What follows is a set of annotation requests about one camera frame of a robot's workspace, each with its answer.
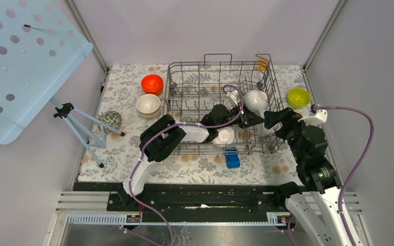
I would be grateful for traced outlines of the white bowl back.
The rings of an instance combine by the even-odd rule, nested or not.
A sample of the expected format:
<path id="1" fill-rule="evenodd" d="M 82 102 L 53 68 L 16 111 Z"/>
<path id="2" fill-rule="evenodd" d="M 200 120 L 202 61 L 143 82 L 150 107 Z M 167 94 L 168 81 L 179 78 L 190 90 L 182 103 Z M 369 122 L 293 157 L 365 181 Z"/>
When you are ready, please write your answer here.
<path id="1" fill-rule="evenodd" d="M 244 103 L 250 111 L 265 110 L 267 108 L 268 97 L 263 91 L 251 90 L 244 95 Z"/>

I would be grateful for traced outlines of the white bowl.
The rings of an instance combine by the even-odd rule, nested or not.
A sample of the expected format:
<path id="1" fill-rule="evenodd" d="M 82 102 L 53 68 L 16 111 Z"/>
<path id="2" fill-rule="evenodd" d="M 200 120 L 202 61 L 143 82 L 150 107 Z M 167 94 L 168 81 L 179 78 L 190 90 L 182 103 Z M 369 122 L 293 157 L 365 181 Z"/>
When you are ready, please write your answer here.
<path id="1" fill-rule="evenodd" d="M 258 116 L 263 118 L 264 122 L 257 125 L 257 131 L 259 136 L 266 137 L 269 136 L 273 132 L 274 124 L 272 121 L 272 114 L 269 111 L 265 110 L 257 110 L 255 112 Z"/>
<path id="2" fill-rule="evenodd" d="M 263 91 L 251 90 L 244 95 L 244 103 L 250 111 L 265 110 L 267 108 L 268 97 Z"/>
<path id="3" fill-rule="evenodd" d="M 233 127 L 224 127 L 218 129 L 218 135 L 211 142 L 215 145 L 229 145 L 235 139 L 235 131 Z"/>

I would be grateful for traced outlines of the grey wire dish rack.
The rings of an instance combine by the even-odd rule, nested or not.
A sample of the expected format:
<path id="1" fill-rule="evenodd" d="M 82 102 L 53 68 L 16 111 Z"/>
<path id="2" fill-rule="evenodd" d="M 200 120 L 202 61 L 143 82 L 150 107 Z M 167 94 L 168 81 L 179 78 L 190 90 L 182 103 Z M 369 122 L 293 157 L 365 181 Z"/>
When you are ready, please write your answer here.
<path id="1" fill-rule="evenodd" d="M 280 111 L 284 108 L 270 54 L 256 54 L 253 60 L 233 60 L 230 53 L 204 55 L 203 61 L 176 61 L 167 68 L 165 80 L 165 110 L 177 121 L 199 123 L 215 110 L 225 114 L 226 121 L 234 118 L 237 105 L 227 96 L 233 85 L 242 94 L 259 90 L 265 94 L 265 109 Z M 275 153 L 284 142 L 275 136 L 278 123 L 267 136 L 259 136 L 257 117 L 245 108 L 244 115 L 232 125 L 234 139 L 231 144 L 214 145 L 210 141 L 180 143 L 174 154 L 218 154 L 235 147 L 241 154 Z"/>

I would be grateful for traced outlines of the yellow bowl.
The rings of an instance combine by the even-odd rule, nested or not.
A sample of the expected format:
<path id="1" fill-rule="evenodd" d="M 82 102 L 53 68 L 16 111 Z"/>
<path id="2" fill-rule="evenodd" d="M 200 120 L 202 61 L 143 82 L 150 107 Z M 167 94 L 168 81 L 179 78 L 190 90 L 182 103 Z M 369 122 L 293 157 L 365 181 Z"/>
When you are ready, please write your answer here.
<path id="1" fill-rule="evenodd" d="M 311 96 L 305 89 L 293 88 L 287 93 L 287 100 L 290 107 L 299 109 L 311 103 Z"/>

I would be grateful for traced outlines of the beige bowl with leaf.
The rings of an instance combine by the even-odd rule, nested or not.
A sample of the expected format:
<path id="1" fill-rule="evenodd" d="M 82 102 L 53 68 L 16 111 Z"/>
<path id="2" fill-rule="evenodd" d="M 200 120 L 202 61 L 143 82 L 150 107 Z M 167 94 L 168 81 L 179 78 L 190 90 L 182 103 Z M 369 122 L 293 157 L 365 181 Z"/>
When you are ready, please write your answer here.
<path id="1" fill-rule="evenodd" d="M 154 118 L 157 118 L 159 115 L 160 115 L 160 110 L 158 110 L 158 111 L 156 111 L 156 112 L 153 112 L 153 113 L 151 113 L 151 114 L 143 114 L 143 113 L 141 113 L 140 111 L 138 111 L 138 114 L 141 116 L 141 117 L 143 117 L 143 118 L 147 118 L 147 119 L 154 119 Z"/>

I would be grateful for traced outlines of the orange bowl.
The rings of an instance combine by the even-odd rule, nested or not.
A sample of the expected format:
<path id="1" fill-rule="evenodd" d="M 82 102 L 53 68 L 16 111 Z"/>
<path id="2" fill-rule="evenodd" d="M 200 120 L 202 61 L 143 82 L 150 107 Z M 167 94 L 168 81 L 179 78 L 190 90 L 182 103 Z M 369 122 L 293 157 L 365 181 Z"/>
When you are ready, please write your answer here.
<path id="1" fill-rule="evenodd" d="M 143 89 L 143 91 L 147 94 L 154 94 L 156 96 L 160 96 L 163 92 L 164 88 L 159 88 L 157 90 L 148 90 L 148 89 Z"/>
<path id="2" fill-rule="evenodd" d="M 142 89 L 157 90 L 164 87 L 163 79 L 156 74 L 146 75 L 141 81 Z"/>

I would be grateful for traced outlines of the plain beige bowl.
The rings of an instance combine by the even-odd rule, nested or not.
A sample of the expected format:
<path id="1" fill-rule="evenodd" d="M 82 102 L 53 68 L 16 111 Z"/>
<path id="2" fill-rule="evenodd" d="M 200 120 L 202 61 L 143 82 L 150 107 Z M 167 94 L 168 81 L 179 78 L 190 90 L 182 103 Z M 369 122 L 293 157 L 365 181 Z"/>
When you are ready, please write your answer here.
<path id="1" fill-rule="evenodd" d="M 154 94 L 145 94 L 136 101 L 136 109 L 144 115 L 155 113 L 161 106 L 161 100 Z"/>

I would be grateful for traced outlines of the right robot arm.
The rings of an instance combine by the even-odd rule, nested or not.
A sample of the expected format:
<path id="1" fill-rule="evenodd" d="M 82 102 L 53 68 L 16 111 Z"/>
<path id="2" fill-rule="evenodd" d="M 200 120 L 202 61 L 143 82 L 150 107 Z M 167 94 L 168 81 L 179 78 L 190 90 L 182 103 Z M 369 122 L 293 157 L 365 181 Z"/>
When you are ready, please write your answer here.
<path id="1" fill-rule="evenodd" d="M 325 157 L 328 147 L 323 129 L 315 126 L 326 121 L 325 109 L 302 117 L 292 108 L 264 112 L 264 127 L 277 124 L 276 136 L 286 140 L 297 163 L 295 182 L 278 186 L 274 206 L 289 211 L 315 245 L 362 245 L 356 227 L 346 210 L 344 187 L 333 165 Z"/>

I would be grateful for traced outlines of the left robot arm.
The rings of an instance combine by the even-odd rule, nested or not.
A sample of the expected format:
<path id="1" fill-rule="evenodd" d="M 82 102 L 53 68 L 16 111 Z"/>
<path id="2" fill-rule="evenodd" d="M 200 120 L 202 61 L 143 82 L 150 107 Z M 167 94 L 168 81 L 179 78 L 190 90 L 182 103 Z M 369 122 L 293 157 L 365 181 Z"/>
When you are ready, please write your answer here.
<path id="1" fill-rule="evenodd" d="M 123 181 L 124 193 L 119 204 L 127 211 L 134 210 L 155 164 L 162 162 L 182 142 L 207 143 L 216 139 L 222 129 L 231 126 L 240 128 L 263 124 L 265 116 L 240 106 L 228 110 L 224 105 L 215 105 L 199 122 L 182 122 L 166 114 L 140 135 L 139 160 L 127 180 Z"/>

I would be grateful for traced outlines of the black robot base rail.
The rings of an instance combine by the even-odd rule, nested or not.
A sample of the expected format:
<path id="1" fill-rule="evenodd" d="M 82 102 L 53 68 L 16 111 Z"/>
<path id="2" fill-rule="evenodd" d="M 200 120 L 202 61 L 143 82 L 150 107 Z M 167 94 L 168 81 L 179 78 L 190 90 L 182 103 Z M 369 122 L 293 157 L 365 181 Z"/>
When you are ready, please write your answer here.
<path id="1" fill-rule="evenodd" d="M 79 192 L 109 192 L 108 212 L 130 212 L 143 222 L 267 222 L 267 213 L 289 215 L 285 200 L 304 186 L 288 182 L 279 186 L 147 183 L 137 199 L 130 197 L 120 183 L 77 182 Z"/>

